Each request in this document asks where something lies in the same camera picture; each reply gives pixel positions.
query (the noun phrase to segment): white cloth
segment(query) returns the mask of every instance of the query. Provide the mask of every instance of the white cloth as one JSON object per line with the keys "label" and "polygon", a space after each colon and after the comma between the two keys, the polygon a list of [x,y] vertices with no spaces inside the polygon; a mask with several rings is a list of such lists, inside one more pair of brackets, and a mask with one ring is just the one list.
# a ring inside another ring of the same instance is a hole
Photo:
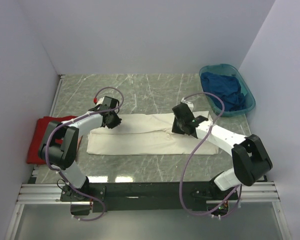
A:
{"label": "white cloth", "polygon": [[[195,117],[208,117],[208,111],[193,113]],[[119,126],[108,129],[99,127],[90,131],[88,154],[96,155],[173,155],[190,154],[200,139],[172,133],[173,113],[120,114]],[[217,154],[219,148],[204,142],[196,155]]]}

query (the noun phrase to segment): white arm segment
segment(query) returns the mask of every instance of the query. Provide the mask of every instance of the white arm segment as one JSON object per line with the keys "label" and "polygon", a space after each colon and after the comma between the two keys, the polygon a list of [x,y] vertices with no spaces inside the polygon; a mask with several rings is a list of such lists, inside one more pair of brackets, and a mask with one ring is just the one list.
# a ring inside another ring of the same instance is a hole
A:
{"label": "white arm segment", "polygon": [[[86,114],[92,114],[93,111],[87,111]],[[69,127],[76,127],[79,129],[79,138],[83,135],[90,133],[92,129],[97,129],[102,126],[103,116],[100,114],[94,114],[86,117],[80,121],[68,125]]]}
{"label": "white arm segment", "polygon": [[[212,125],[212,121],[203,121],[196,128],[196,135],[199,139],[203,139]],[[230,156],[232,156],[231,149],[235,144],[240,144],[245,141],[245,136],[241,134],[234,133],[218,125],[213,126],[211,134],[207,140],[218,146],[219,148],[226,151]],[[221,191],[225,191],[229,188],[241,184],[235,175],[235,170],[232,167],[231,169],[224,171],[214,180],[214,183],[220,188]]]}
{"label": "white arm segment", "polygon": [[74,161],[70,167],[65,170],[60,169],[66,179],[68,179],[69,183],[71,183],[76,189],[80,189],[85,181],[86,175],[84,175],[80,168],[78,167],[76,161]]}

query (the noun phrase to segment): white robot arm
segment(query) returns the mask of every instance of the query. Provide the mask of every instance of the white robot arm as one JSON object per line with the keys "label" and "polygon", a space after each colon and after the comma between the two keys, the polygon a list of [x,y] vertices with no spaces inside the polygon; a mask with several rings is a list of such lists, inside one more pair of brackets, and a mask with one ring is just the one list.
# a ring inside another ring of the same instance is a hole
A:
{"label": "white robot arm", "polygon": [[[173,133],[203,139],[213,125],[206,117],[194,117],[186,103],[180,103],[172,111],[175,116]],[[214,125],[206,140],[232,156],[233,167],[211,180],[221,191],[239,184],[251,186],[273,167],[260,138],[254,134],[244,136]]]}
{"label": "white robot arm", "polygon": [[[85,186],[89,185],[89,179],[81,172],[75,159],[77,155],[78,139],[88,134],[92,129],[107,126],[112,129],[121,123],[121,119],[118,117],[117,112],[109,111],[105,113],[92,114],[95,112],[114,109],[119,104],[119,101],[112,97],[104,97],[102,101],[99,101],[97,105],[89,109],[83,116],[83,119],[73,122],[68,126],[62,127],[58,130],[49,146],[49,162],[50,164],[59,169],[59,171],[66,177],[66,179],[76,188],[85,191]],[[38,155],[42,159],[46,159],[46,143],[51,132],[64,122],[51,121],[45,131],[44,137],[41,142],[41,146],[38,151]],[[62,140],[62,144],[56,142],[56,140]]]}

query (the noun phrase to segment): blue cloth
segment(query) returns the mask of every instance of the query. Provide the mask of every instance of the blue cloth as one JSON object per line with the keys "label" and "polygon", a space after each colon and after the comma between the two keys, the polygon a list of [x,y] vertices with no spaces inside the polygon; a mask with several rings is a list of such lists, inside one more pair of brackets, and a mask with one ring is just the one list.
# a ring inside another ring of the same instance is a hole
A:
{"label": "blue cloth", "polygon": [[[241,93],[240,83],[235,76],[203,72],[200,79],[204,92],[217,95],[223,101],[224,111],[232,112],[246,108],[245,96]],[[219,109],[222,109],[221,103],[215,97],[210,98]]]}

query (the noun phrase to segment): marble surface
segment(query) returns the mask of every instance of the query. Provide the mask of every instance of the marble surface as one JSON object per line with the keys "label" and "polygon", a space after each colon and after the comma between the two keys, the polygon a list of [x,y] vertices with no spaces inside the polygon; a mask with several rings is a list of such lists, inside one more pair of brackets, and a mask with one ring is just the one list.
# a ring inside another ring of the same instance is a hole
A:
{"label": "marble surface", "polygon": [[[65,75],[53,109],[53,117],[80,116],[94,106],[93,98],[102,87],[116,87],[124,94],[121,114],[172,113],[172,107],[193,93],[201,92],[198,74],[89,74]],[[107,89],[101,96],[120,99]],[[197,95],[190,99],[194,111],[211,111],[207,98]],[[217,122],[238,134],[250,135],[245,115],[222,117]],[[104,156],[87,153],[88,137],[83,136],[77,163],[91,182],[169,182],[179,181],[187,155]],[[232,158],[223,150],[215,155],[195,155],[188,165],[185,181],[209,181],[232,167]],[[54,184],[59,175],[47,166],[40,166],[36,183]]]}

